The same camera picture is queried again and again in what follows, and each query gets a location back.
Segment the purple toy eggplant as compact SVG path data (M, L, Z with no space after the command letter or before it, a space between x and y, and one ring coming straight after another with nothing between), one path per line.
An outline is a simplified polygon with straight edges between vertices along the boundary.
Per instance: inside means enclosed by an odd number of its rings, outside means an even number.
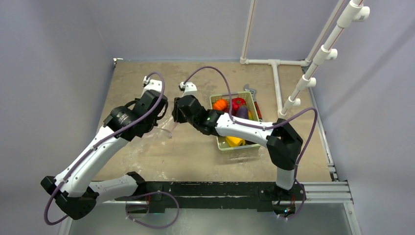
M236 111L235 116L238 118L249 119L248 118L248 107L246 105L241 105Z

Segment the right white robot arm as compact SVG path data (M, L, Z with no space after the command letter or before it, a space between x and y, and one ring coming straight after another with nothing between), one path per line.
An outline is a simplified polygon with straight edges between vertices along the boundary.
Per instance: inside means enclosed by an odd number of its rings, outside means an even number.
M175 122L189 123L204 135L237 137L265 147L277 167L276 196L287 199L294 193L296 161L303 140L286 120L260 123L231 117L223 111L205 109L193 95L175 98L172 115Z

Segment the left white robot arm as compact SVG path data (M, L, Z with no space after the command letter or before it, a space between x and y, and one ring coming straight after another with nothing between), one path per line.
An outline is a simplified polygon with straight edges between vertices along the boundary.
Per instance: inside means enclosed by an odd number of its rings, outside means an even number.
M165 115L168 99L163 91L147 90L140 98L110 112L87 148L65 170L46 176L41 186L50 195L44 221L56 225L67 217L83 218L95 206L120 197L140 200L147 182L136 172L95 181L94 178L115 153L135 137L149 133Z

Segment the orange toy pumpkin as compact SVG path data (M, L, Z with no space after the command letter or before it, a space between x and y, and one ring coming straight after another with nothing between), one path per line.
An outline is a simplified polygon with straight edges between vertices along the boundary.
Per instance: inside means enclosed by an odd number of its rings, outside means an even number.
M212 108L214 110L223 111L228 108L228 101L225 99L219 99L213 103Z

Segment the clear zip top bag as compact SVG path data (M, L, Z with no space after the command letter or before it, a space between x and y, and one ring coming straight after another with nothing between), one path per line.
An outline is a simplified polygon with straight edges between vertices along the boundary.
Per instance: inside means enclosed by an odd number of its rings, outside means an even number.
M153 132L167 139L172 139L174 137L174 131L178 125L179 123L175 122L173 117L165 117L161 120L158 126L153 128Z

